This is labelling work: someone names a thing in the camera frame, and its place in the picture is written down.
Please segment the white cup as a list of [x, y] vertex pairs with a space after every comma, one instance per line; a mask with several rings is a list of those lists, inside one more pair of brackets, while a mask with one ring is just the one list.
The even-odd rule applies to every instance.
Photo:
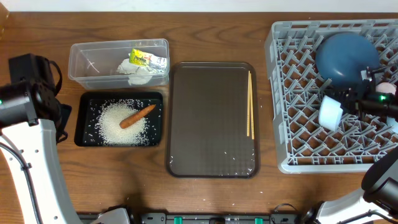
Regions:
[[380, 93], [391, 93], [396, 94], [396, 87], [388, 82], [382, 82], [376, 86], [376, 91]]

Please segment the light blue bowl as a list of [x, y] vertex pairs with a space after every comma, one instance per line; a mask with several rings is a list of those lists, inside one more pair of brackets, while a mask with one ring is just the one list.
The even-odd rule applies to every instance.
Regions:
[[329, 96], [324, 96], [318, 116], [320, 126], [323, 126], [330, 131], [336, 131], [342, 115], [343, 109], [341, 108], [341, 103]]

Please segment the light blue cup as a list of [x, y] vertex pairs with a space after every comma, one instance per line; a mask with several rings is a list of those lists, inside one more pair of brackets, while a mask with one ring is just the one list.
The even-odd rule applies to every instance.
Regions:
[[398, 122], [395, 118], [387, 117], [386, 124], [392, 128], [392, 131], [398, 133]]

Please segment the dark blue plate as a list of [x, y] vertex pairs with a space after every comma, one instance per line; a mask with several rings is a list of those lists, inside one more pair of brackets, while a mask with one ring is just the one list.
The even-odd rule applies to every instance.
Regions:
[[362, 83], [361, 72], [380, 66], [378, 52], [365, 37], [343, 32], [327, 38], [318, 48], [315, 65], [321, 77], [330, 79], [334, 89]]

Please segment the orange carrot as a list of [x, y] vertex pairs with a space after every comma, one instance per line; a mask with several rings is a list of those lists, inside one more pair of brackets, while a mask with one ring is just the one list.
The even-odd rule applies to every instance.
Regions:
[[149, 105], [146, 108], [138, 111], [137, 113], [125, 118], [122, 120], [119, 124], [120, 128], [126, 129], [130, 126], [132, 126], [134, 123], [138, 122], [140, 119], [145, 117], [147, 114], [149, 114], [153, 109], [155, 108], [155, 105]]

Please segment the white napkin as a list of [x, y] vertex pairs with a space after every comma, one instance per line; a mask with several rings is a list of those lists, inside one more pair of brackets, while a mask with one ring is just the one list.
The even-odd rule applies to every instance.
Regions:
[[152, 79], [152, 70], [147, 67], [142, 67], [129, 62], [129, 59], [124, 59], [116, 70], [118, 73], [127, 75], [128, 84], [130, 85], [144, 85], [149, 83]]

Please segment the yellow green snack wrapper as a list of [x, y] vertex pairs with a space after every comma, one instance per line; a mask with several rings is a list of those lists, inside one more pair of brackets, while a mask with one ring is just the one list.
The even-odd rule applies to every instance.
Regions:
[[129, 62], [141, 67], [147, 67], [154, 70], [164, 71], [167, 69], [167, 59], [158, 57], [154, 54], [141, 51], [139, 49], [132, 49], [129, 54]]

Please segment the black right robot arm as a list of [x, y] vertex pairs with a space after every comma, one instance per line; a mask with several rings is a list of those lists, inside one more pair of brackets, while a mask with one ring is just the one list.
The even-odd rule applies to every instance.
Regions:
[[[397, 119], [397, 93], [383, 93], [365, 81], [345, 90], [327, 90], [319, 123], [335, 131], [344, 112]], [[388, 152], [365, 173], [361, 188], [337, 200], [320, 202], [301, 223], [367, 223], [384, 219], [397, 223], [397, 149]]]

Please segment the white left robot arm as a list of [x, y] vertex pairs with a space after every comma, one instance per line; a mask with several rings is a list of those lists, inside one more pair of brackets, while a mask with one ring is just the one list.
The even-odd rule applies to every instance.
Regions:
[[65, 183], [57, 144], [71, 106], [61, 104], [44, 82], [1, 87], [1, 152], [7, 159], [25, 223], [130, 223], [124, 207], [92, 218], [79, 215]]

